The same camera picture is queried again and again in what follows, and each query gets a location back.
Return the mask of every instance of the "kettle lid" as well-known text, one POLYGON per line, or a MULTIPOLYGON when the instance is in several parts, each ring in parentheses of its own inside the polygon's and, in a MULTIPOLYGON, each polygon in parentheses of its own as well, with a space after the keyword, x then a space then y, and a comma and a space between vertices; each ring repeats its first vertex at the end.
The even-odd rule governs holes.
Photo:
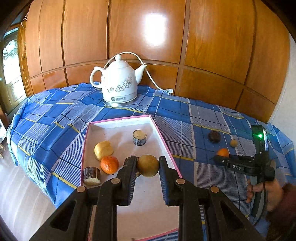
POLYGON ((115 68, 115 69, 120 69, 120 68, 125 68, 128 67, 129 64, 128 62, 121 60, 120 54, 115 56, 115 61, 113 61, 108 68, 115 68))

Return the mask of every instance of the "orange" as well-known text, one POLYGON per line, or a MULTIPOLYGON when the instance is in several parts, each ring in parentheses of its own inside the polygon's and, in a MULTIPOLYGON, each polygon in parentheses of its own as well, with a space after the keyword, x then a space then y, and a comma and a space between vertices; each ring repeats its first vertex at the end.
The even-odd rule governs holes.
POLYGON ((227 148, 222 148, 217 152, 218 156, 229 157, 229 152, 227 148))
POLYGON ((114 174, 117 172, 119 162, 114 156, 104 156, 101 160, 101 169, 106 174, 114 174))

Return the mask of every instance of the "dark purple fruit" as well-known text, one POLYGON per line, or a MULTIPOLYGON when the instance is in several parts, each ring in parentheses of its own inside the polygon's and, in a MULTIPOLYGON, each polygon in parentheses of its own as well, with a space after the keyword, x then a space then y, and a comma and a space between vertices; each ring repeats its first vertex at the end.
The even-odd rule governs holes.
POLYGON ((213 143, 218 143, 221 140, 221 135, 217 131, 211 131, 208 137, 210 142, 213 142, 213 143))

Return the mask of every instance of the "kettle spout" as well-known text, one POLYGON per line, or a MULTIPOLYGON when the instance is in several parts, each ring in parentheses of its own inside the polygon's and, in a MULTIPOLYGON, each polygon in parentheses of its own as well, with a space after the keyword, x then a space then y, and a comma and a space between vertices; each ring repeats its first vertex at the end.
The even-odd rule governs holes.
POLYGON ((139 68, 137 68, 135 70, 135 76, 136 76, 137 84, 139 84, 141 82, 141 79, 143 77, 143 72, 144 72, 146 66, 147 65, 141 65, 139 68))

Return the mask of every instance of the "device screen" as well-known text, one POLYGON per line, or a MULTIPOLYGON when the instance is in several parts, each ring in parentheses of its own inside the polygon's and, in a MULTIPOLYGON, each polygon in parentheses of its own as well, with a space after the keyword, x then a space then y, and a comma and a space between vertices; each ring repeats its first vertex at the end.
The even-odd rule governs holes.
POLYGON ((263 129, 263 136, 264 136, 265 151, 268 151, 267 133, 265 129, 263 129))

